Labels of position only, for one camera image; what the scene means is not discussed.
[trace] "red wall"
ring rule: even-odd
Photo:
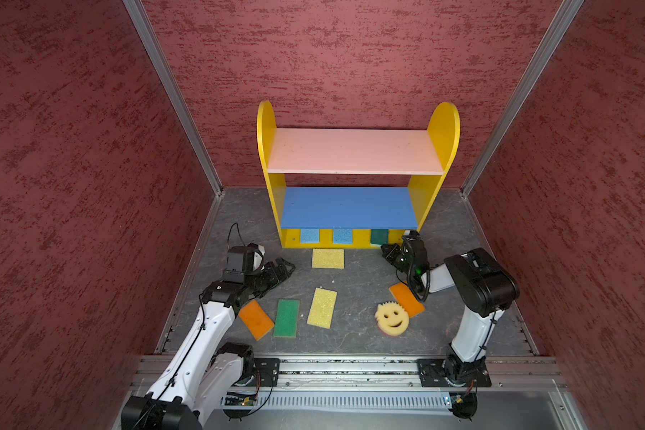
[[[0,1],[0,430],[111,426],[211,193],[120,1]]]
[[[645,0],[586,1],[471,195],[592,429],[645,429]]]
[[[559,0],[147,0],[144,5],[220,179],[264,185],[258,103],[281,126],[427,128],[459,108],[445,186],[463,183]],[[404,185],[405,177],[292,176]]]

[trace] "yellow shelf frame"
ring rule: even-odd
[[[267,171],[267,162],[272,152],[277,125],[275,112],[272,104],[264,100],[258,107],[258,155],[261,158],[263,175],[266,178],[267,193],[270,197],[272,212],[277,224],[280,242],[283,248],[377,248],[370,245],[370,230],[353,230],[353,243],[351,245],[339,245],[332,243],[332,230],[320,230],[320,242],[318,244],[302,244],[301,230],[281,228],[282,211],[284,209],[284,198],[287,192],[287,183],[284,173],[270,173]],[[433,112],[428,124],[428,133],[433,142],[438,158],[443,163],[444,173],[441,175],[412,175],[408,184],[408,193],[411,196],[415,219],[418,221],[418,230],[423,227],[428,217],[430,208],[433,206],[439,189],[444,183],[444,178],[454,162],[456,151],[459,147],[459,136],[461,135],[461,123],[459,112],[454,104],[449,102],[440,103]],[[401,243],[404,230],[389,230],[389,243]]]

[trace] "robotic arm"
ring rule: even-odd
[[[233,246],[222,278],[200,296],[196,320],[162,376],[146,396],[132,396],[121,412],[122,430],[201,430],[229,387],[254,375],[248,345],[217,345],[249,297],[264,296],[295,267],[284,259],[264,262],[265,248]]]
[[[519,286],[482,248],[453,255],[430,270],[427,252],[416,231],[403,236],[401,246],[382,245],[382,256],[406,273],[406,284],[419,301],[429,293],[456,286],[464,315],[441,375],[449,385],[463,387],[485,369],[487,342],[504,311],[519,297]]]

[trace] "black mounting plate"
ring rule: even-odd
[[[419,358],[416,361],[416,364],[418,364],[418,375],[420,376],[421,387],[464,388],[467,390],[468,386],[464,385],[463,387],[455,387],[453,384],[450,384],[445,377],[440,376],[439,369],[442,368],[443,362],[443,358]],[[478,387],[481,388],[489,388],[492,386],[492,381],[490,380],[490,374],[487,367],[483,372],[478,373],[477,383]]]
[[[279,378],[279,358],[254,358],[254,367],[261,375],[261,387],[276,387]],[[232,385],[232,388],[255,387],[255,378],[245,385]]]

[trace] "dark green sponge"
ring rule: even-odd
[[[370,245],[380,246],[389,243],[389,230],[370,230]]]
[[[275,320],[275,337],[296,337],[298,322],[298,300],[281,298],[277,303],[277,319]]]

